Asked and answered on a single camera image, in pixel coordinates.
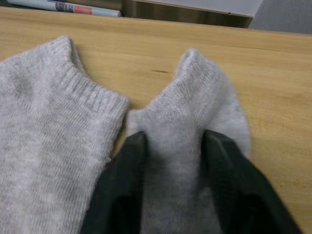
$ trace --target book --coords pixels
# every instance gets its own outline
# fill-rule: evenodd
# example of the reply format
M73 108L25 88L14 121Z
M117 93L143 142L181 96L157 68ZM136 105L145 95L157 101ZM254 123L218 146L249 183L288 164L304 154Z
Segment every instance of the book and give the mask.
M7 2L50 11L80 13L95 16L121 16L121 12L117 10L84 6L54 0L7 0Z
M59 0L59 1L86 6L108 8L118 11L121 10L121 2L122 2L122 0Z

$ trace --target wooden desk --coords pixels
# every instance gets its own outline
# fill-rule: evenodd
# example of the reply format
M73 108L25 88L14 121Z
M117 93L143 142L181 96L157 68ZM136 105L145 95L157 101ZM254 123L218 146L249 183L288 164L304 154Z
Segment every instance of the wooden desk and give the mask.
M226 71L251 127L253 162L312 231L312 36L0 8L0 61L70 35L92 79L144 107L195 47Z

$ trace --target knit fabric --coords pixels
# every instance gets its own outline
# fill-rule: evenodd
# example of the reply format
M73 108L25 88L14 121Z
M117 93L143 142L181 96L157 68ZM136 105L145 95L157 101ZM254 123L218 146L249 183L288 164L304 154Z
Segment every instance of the knit fabric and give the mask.
M127 106L69 37L0 63L0 231L77 233Z
M218 66L194 49L147 107L132 110L127 135L147 134L150 159L143 189L143 234L220 233L207 183L199 180L205 129L234 139L250 154L249 129L234 88Z

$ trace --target wood grain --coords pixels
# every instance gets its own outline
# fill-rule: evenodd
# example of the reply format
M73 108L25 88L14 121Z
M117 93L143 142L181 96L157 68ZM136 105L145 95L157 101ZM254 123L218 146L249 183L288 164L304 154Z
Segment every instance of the wood grain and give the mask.
M187 48L200 50L237 88L254 164L312 232L312 36L8 8L0 22L0 61L70 35L90 77L129 96L132 108L171 81Z

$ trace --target wooden table surface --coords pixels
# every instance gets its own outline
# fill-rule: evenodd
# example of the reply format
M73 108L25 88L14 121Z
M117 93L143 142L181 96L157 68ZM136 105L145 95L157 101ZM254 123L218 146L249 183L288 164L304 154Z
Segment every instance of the wooden table surface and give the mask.
M252 161L305 233L312 232L312 36L0 8L0 61L70 35L97 83L144 107L195 47L234 82Z

